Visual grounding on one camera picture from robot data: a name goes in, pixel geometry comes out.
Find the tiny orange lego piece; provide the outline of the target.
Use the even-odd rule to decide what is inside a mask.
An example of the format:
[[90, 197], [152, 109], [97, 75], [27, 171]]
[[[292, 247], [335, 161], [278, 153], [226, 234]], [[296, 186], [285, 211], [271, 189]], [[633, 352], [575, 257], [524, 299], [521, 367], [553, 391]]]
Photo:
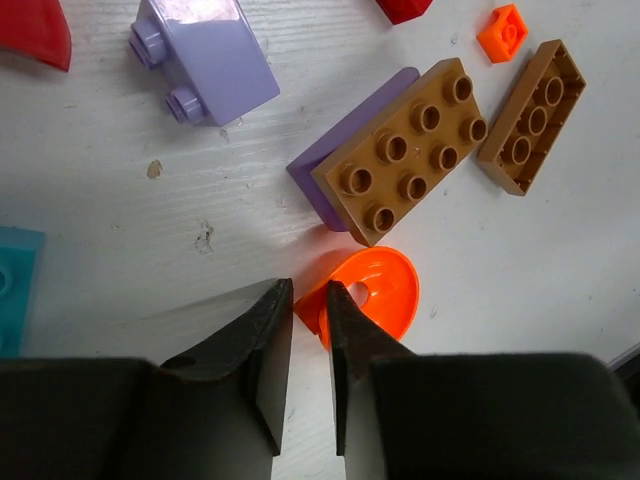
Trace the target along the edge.
[[492, 11], [491, 21], [476, 39], [493, 64], [511, 61], [528, 36], [528, 27], [515, 4]]

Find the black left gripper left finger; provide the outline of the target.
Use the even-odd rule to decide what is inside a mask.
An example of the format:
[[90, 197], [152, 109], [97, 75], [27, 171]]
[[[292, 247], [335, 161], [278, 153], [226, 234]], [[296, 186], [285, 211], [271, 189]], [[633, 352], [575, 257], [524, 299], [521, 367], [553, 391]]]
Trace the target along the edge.
[[293, 282], [193, 347], [1, 364], [5, 479], [268, 479], [282, 446]]

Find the long teal lego brick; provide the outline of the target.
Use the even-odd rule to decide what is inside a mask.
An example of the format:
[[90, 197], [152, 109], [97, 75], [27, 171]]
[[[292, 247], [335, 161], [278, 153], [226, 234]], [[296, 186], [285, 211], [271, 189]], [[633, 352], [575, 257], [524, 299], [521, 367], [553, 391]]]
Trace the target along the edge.
[[1, 358], [20, 355], [45, 242], [42, 232], [1, 227]]

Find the lavender lego brick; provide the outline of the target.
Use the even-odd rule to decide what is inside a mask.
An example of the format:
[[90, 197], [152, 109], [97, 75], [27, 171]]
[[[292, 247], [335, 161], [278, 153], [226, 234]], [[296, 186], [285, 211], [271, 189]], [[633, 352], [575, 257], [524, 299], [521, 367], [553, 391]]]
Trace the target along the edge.
[[240, 3], [142, 1], [129, 44], [170, 87], [180, 124], [224, 126], [280, 94]]

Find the orange round lego dish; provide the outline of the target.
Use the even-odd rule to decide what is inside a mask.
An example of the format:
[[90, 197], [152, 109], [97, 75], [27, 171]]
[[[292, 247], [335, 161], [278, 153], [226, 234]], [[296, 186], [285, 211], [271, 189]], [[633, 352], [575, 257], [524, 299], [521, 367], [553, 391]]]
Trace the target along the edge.
[[361, 311], [374, 323], [400, 340], [415, 318], [419, 299], [419, 276], [412, 262], [400, 251], [378, 246], [351, 254], [336, 250], [321, 257], [310, 270], [314, 283], [294, 304], [294, 312], [329, 347], [327, 285], [339, 281], [350, 288], [364, 288]]

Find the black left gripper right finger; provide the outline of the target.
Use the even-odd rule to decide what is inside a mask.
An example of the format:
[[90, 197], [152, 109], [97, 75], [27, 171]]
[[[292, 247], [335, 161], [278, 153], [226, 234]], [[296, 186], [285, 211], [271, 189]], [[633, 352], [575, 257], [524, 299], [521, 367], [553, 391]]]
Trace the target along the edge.
[[327, 289], [336, 450], [350, 479], [635, 479], [639, 419], [578, 353], [419, 355]]

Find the purple lego brick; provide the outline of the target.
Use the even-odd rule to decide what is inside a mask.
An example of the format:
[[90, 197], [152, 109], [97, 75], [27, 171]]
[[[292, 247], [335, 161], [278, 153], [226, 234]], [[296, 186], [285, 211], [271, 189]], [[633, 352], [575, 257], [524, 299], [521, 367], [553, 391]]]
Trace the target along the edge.
[[325, 160], [329, 160], [330, 166], [339, 160], [346, 160], [366, 138], [367, 125], [419, 78], [420, 72], [415, 67], [400, 69], [286, 167], [329, 230], [346, 232], [349, 225], [343, 222], [325, 191], [316, 182], [313, 170]]

